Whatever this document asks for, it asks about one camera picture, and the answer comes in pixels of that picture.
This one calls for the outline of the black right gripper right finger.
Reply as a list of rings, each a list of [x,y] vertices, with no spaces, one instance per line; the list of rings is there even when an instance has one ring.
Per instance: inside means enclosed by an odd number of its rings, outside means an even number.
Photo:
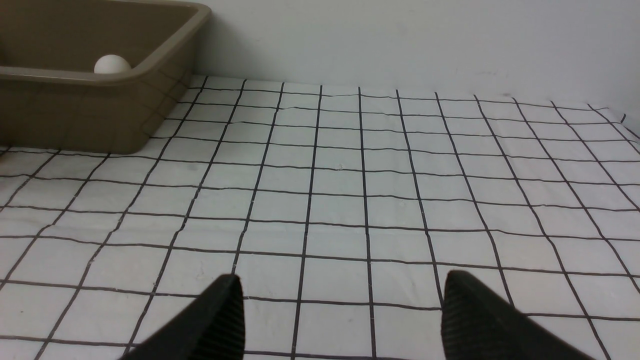
[[[447,360],[589,360],[468,271],[448,272],[441,339]]]

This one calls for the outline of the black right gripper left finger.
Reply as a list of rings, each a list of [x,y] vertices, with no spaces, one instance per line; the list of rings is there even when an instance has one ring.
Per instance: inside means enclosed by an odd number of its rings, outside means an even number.
[[[242,282],[224,274],[123,360],[242,360],[246,327]]]

